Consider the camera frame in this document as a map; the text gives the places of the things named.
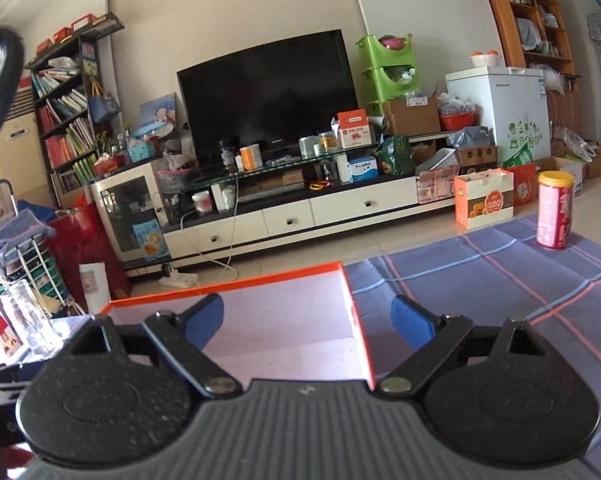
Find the purple plaid cloth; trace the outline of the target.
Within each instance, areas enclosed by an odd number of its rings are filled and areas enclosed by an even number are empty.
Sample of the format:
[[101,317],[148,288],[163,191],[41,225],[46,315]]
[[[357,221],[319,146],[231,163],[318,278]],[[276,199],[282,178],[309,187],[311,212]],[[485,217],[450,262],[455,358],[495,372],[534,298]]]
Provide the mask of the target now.
[[[436,315],[477,325],[526,318],[581,374],[601,408],[601,246],[574,233],[569,246],[536,242],[536,220],[515,219],[434,244],[346,266],[372,370],[383,377],[412,350],[391,322],[399,295]],[[601,421],[588,463],[601,473]]]

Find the orange white carton box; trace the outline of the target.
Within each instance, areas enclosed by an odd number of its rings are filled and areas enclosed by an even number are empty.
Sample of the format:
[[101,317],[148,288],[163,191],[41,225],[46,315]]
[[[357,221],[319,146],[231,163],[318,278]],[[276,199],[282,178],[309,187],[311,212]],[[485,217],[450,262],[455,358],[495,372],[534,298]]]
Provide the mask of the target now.
[[369,118],[364,110],[337,114],[337,134],[341,148],[362,148],[373,142]]

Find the green stacking storage bins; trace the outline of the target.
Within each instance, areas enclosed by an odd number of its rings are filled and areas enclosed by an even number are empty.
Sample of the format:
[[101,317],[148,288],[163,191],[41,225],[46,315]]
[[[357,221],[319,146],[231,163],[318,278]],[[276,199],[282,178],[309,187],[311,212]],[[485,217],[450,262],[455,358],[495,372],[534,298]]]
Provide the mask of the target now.
[[412,35],[380,38],[369,35],[356,44],[363,72],[366,109],[382,115],[382,104],[421,92],[422,84]]

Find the wooden display shelf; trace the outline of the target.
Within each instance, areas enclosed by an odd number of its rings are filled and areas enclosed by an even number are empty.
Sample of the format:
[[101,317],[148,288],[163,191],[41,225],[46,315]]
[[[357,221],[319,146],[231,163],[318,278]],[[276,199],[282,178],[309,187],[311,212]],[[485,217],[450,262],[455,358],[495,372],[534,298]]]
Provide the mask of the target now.
[[548,66],[563,78],[563,91],[548,98],[549,116],[582,134],[583,112],[569,36],[558,0],[489,0],[502,55],[512,67]]

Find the orange white gift bag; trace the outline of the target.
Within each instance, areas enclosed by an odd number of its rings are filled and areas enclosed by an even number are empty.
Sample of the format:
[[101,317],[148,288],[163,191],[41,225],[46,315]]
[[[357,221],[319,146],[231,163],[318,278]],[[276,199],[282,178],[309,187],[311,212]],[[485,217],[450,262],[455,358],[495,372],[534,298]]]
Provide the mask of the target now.
[[467,230],[511,219],[514,175],[500,168],[455,177],[455,214]]

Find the blue tissue box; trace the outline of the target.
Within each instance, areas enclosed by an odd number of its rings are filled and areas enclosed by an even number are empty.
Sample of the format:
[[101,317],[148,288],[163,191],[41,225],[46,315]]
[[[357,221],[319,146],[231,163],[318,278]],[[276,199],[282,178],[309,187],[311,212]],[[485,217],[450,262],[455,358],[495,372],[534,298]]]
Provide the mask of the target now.
[[378,161],[374,156],[366,155],[349,159],[347,168],[351,182],[370,180],[378,177]]

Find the white power strip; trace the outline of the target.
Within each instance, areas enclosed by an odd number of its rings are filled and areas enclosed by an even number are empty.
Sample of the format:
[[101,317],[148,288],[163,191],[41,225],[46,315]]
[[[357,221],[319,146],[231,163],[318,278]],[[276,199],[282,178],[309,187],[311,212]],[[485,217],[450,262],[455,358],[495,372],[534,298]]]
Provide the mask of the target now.
[[200,286],[200,280],[195,273],[181,273],[176,269],[170,269],[167,274],[158,280],[163,287],[174,289],[189,289]]

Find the white bowl with oranges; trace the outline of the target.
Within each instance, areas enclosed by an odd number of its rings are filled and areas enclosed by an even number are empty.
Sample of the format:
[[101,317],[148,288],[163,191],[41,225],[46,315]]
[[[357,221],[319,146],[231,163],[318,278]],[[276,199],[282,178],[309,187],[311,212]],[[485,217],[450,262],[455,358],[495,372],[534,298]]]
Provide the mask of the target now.
[[473,67],[496,67],[501,63],[501,55],[495,50],[486,53],[476,51],[469,56],[469,60]]

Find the dark bookshelf with books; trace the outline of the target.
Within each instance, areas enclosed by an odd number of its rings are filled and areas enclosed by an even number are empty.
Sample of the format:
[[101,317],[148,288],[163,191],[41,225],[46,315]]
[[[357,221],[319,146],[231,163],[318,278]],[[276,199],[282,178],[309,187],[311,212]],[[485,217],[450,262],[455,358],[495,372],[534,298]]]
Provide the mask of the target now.
[[112,119],[98,110],[106,96],[99,42],[124,28],[112,12],[86,15],[37,47],[26,65],[43,165],[55,205],[96,177],[94,166],[112,133]]

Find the orange cardboard box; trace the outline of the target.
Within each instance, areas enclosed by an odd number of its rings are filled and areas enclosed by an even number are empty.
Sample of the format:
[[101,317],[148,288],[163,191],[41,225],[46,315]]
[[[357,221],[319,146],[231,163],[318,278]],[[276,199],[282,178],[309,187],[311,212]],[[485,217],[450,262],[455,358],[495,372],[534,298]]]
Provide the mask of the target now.
[[364,380],[374,385],[363,326],[339,262],[110,302],[117,324],[159,310],[182,314],[218,294],[224,315],[203,349],[243,386],[256,378]]

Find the white floor air conditioner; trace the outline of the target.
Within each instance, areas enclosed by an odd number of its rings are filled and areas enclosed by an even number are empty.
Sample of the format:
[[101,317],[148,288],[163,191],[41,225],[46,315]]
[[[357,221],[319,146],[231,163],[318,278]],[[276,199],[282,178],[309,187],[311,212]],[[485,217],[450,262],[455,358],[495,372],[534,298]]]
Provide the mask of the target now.
[[30,87],[17,90],[0,130],[1,178],[11,182],[16,200],[52,206]]

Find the white chest freezer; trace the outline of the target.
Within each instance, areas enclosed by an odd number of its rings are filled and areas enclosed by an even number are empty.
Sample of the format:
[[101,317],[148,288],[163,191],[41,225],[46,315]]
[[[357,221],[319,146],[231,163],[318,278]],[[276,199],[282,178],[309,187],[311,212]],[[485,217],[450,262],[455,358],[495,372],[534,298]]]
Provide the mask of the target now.
[[491,130],[501,167],[551,155],[545,78],[535,68],[477,67],[445,76],[449,93],[475,106],[479,125]]

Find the black flat screen television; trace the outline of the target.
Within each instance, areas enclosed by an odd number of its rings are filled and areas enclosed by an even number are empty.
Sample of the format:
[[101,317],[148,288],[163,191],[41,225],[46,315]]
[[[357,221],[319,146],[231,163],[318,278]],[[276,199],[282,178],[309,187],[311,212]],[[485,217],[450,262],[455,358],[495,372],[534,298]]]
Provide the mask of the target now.
[[328,131],[337,114],[357,110],[340,29],[268,42],[177,73],[198,164],[222,166],[221,143],[265,152],[298,148]]

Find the red cylindrical snack can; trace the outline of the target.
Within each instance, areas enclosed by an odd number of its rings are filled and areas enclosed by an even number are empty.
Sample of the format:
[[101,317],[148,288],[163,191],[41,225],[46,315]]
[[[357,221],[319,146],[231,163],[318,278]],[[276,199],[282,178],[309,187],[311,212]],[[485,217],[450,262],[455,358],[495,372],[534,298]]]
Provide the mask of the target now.
[[550,249],[564,249],[569,244],[575,177],[558,170],[543,171],[538,176],[537,243]]

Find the brown cardboard box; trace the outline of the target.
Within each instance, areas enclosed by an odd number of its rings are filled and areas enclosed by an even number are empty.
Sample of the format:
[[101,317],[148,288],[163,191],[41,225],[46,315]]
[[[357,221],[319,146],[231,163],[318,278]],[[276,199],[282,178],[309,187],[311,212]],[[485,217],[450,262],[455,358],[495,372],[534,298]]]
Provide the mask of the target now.
[[441,131],[436,96],[404,96],[382,104],[389,131],[395,136],[421,136]]

